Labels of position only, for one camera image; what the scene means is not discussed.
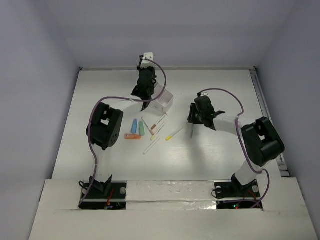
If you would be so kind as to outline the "black pen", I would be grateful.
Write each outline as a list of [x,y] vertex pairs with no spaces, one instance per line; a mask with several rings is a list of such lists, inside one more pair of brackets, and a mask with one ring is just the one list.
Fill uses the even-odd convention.
[[144,111],[148,108],[148,106],[150,105],[151,100],[147,99],[147,100],[141,100],[142,102],[142,108],[141,111]]

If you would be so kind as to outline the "peach white marker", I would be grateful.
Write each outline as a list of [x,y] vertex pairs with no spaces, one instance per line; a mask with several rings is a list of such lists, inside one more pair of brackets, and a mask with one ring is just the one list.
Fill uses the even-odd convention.
[[149,131],[149,133],[153,136],[154,132],[153,130],[149,127],[149,125],[147,124],[146,120],[144,117],[141,118],[142,122],[144,123],[144,125],[146,126],[147,130]]

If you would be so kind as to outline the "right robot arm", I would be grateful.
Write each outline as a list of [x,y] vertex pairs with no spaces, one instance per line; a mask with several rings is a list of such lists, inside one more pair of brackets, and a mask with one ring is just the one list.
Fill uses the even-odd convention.
[[232,175],[230,187],[227,187],[235,196],[246,193],[262,172],[262,167],[285,151],[285,145],[269,118],[240,119],[238,115],[216,111],[205,95],[190,104],[187,122],[238,137],[245,162]]

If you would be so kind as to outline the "green capsule eraser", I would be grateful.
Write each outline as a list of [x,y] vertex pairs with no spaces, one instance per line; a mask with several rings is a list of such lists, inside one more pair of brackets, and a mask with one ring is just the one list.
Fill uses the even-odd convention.
[[145,135],[145,128],[144,128],[144,123],[143,121],[140,121],[138,124],[138,131],[139,131],[139,135],[140,136],[144,136]]

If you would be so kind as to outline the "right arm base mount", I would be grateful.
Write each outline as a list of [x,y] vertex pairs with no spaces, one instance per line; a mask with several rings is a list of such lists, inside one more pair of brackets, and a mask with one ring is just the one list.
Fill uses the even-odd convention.
[[217,200],[218,209],[262,209],[259,202],[261,198],[257,178],[249,178],[249,181],[242,184],[234,173],[230,180],[223,180],[214,183],[211,196]]

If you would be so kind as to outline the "yellow capped white marker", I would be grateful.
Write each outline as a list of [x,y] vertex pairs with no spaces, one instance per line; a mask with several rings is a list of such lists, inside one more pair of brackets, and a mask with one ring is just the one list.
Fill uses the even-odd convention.
[[173,133],[171,133],[165,140],[169,141],[170,139],[172,139],[175,135],[177,135],[181,130],[183,130],[184,127],[180,127],[179,129],[175,130]]

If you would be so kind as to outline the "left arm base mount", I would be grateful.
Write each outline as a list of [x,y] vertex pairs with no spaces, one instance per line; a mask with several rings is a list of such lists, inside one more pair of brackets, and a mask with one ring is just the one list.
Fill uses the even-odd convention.
[[81,210],[125,210],[126,209],[126,181],[112,181],[112,176],[106,182],[93,180],[79,181],[81,187],[80,203]]

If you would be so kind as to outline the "brown white marker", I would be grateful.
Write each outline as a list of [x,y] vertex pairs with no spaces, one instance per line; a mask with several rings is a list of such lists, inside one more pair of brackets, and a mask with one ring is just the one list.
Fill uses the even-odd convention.
[[153,126],[151,127],[151,130],[155,129],[156,126],[167,116],[167,113],[163,114],[157,121],[156,123],[153,124]]

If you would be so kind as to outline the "white marker pen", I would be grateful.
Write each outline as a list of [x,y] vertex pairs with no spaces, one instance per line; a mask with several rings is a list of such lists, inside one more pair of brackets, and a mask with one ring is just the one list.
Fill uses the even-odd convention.
[[161,137],[157,137],[147,148],[146,150],[143,152],[144,155],[146,155],[161,139]]

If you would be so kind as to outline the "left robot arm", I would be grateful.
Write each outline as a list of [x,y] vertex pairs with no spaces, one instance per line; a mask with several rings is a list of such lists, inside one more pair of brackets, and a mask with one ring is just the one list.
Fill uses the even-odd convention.
[[155,95],[155,85],[157,83],[155,68],[138,66],[137,70],[137,84],[131,93],[131,96],[137,97],[136,99],[107,96],[100,99],[91,112],[86,135],[94,159],[94,170],[93,175],[90,176],[89,185],[87,187],[83,186],[87,194],[93,189],[97,196],[104,198],[111,191],[109,183],[104,180],[96,181],[99,159],[93,146],[96,145],[103,151],[114,146],[120,136],[125,111],[142,112],[149,107],[151,102],[160,98],[159,94]]

